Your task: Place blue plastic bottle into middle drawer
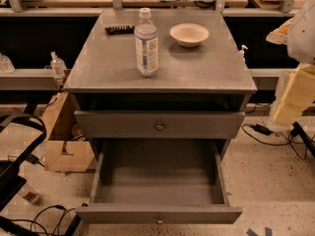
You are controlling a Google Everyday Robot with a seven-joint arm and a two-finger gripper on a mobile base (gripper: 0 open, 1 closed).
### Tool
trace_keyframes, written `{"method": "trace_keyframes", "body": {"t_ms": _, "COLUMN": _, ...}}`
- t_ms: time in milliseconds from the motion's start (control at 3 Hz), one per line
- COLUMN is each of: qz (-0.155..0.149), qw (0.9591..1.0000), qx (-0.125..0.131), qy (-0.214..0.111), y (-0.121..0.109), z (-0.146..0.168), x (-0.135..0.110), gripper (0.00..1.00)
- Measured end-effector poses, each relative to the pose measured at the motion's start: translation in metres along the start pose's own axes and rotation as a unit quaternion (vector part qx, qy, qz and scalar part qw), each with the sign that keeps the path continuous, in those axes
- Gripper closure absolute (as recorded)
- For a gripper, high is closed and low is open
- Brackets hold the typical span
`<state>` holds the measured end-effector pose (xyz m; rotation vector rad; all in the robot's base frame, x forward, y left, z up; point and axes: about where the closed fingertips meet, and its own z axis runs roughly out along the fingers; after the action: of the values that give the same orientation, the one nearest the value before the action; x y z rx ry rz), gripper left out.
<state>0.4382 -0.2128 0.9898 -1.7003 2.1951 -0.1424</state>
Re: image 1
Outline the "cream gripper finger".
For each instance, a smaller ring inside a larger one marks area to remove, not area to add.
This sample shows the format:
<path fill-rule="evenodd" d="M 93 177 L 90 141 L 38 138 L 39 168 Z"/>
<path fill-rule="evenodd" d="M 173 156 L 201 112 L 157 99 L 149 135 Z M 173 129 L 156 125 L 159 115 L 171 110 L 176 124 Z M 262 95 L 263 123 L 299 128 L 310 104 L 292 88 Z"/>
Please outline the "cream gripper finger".
<path fill-rule="evenodd" d="M 315 65 L 300 63 L 288 75 L 288 83 L 272 118 L 281 126 L 291 126 L 315 101 Z"/>

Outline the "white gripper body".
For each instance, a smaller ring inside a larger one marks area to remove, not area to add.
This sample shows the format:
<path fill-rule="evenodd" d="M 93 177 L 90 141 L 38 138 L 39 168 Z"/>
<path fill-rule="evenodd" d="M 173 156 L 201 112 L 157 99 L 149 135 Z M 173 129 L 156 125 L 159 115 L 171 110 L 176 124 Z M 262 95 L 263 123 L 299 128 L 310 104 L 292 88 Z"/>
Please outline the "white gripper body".
<path fill-rule="evenodd" d="M 268 42 L 273 44 L 284 44 L 287 45 L 287 37 L 289 29 L 292 23 L 292 19 L 285 21 L 277 29 L 272 30 L 266 37 Z"/>

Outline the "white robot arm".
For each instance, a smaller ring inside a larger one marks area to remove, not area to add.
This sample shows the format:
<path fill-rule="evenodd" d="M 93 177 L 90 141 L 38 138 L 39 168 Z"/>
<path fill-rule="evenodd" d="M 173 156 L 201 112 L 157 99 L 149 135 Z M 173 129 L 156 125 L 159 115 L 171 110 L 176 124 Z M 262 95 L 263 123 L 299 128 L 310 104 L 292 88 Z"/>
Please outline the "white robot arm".
<path fill-rule="evenodd" d="M 288 75 L 288 83 L 273 121 L 292 125 L 315 101 L 315 0 L 307 0 L 290 20 L 271 31 L 266 40 L 284 44 L 289 57 L 299 62 Z"/>

